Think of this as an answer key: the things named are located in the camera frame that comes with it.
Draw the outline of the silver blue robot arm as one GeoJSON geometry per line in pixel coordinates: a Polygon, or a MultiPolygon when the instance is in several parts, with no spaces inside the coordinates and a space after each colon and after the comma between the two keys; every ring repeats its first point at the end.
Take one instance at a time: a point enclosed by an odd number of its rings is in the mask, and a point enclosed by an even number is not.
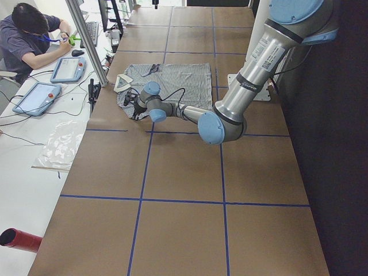
{"type": "Polygon", "coordinates": [[[153,122],[167,117],[198,126],[203,141],[221,144],[239,139],[245,129],[243,113],[263,89],[287,52],[299,45],[332,41],[339,29],[340,1],[270,1],[264,34],[222,100],[212,110],[165,103],[156,82],[148,82],[133,102],[133,119],[147,112],[153,122]]]}

